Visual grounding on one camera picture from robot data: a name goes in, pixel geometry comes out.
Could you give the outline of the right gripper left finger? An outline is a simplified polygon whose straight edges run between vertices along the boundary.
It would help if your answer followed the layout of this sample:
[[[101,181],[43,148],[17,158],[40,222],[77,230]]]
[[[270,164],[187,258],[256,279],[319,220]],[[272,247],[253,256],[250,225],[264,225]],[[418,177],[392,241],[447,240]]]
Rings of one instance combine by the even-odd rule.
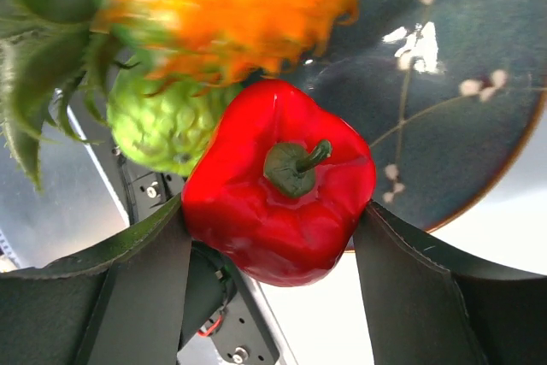
[[[191,240],[180,200],[44,268],[1,276],[3,364],[174,364]]]

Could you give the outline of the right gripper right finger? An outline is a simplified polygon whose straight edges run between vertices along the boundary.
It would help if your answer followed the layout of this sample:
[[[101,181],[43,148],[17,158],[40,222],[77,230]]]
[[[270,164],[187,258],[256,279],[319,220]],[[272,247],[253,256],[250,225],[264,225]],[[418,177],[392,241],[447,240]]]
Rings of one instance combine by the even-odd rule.
[[[377,364],[544,364],[546,278],[445,243],[371,202],[353,236]]]

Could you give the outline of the fake green lime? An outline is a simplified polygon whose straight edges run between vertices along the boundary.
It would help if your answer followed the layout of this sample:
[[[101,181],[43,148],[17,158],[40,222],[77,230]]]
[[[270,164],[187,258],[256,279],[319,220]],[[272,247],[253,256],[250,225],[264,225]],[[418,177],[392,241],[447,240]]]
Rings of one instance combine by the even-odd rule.
[[[165,90],[142,70],[121,70],[107,103],[107,121],[122,154],[160,173],[188,176],[206,150],[239,84],[206,88],[180,79]]]

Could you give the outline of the fake red bell pepper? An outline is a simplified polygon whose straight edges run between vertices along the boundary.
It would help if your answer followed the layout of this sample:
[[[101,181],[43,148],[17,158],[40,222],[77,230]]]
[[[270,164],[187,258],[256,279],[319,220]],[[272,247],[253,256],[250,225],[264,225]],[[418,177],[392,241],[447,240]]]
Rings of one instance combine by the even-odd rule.
[[[226,109],[186,181],[185,227],[272,286],[306,286],[338,263],[371,199],[367,143],[281,79],[256,82]]]

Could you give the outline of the dark blue ceramic plate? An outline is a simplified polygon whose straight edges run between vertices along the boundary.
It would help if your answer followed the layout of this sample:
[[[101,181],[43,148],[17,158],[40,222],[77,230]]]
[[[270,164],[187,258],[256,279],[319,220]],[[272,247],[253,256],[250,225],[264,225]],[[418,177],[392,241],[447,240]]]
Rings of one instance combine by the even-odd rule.
[[[361,0],[286,75],[368,142],[373,195],[431,232],[515,162],[546,103],[546,0]]]

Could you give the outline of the fake orange pineapple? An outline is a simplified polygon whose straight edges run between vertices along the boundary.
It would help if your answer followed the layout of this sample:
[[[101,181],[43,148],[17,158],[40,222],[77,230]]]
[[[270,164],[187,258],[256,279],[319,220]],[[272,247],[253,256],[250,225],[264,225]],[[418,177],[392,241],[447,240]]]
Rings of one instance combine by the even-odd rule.
[[[107,74],[129,49],[133,63],[121,71],[164,99],[169,85],[193,91],[191,123],[166,138],[139,112],[138,140],[127,154],[150,166],[186,171],[177,149],[202,147],[209,124],[237,83],[262,70],[275,76],[303,53],[322,53],[336,24],[350,24],[359,0],[1,0],[1,127],[11,156],[40,185],[39,148],[44,124],[66,135],[72,95],[99,116],[102,93],[111,108],[121,102]]]

